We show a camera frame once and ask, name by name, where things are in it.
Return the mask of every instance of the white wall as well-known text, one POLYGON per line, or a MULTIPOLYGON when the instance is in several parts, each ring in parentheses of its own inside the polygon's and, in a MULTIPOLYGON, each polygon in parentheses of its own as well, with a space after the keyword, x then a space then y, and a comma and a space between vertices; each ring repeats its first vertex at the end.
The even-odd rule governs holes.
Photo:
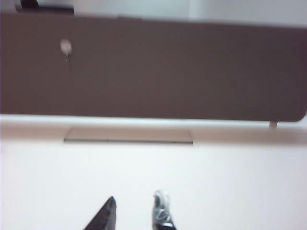
POLYGON ((281 124, 2 116, 1 229, 81 230, 113 195, 117 229, 307 229, 307 120, 281 124), (71 126, 188 128, 194 146, 63 143, 71 126))
MULTIPOLYGON (((1 0, 13 10, 19 0, 1 0)), ((218 21, 307 26, 306 0, 38 0, 74 5, 76 15, 133 16, 184 21, 218 21)))
POLYGON ((306 0, 191 0, 192 20, 307 25, 306 0))

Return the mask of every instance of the push pin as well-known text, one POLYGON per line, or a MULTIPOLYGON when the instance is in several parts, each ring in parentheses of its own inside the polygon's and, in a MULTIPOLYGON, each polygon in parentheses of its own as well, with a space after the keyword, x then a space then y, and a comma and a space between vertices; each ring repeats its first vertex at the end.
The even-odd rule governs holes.
POLYGON ((68 62, 69 69, 71 71, 71 63, 69 60, 69 56, 72 52, 71 42, 68 39, 62 39, 60 42, 60 47, 61 47, 62 53, 65 55, 66 62, 68 62))

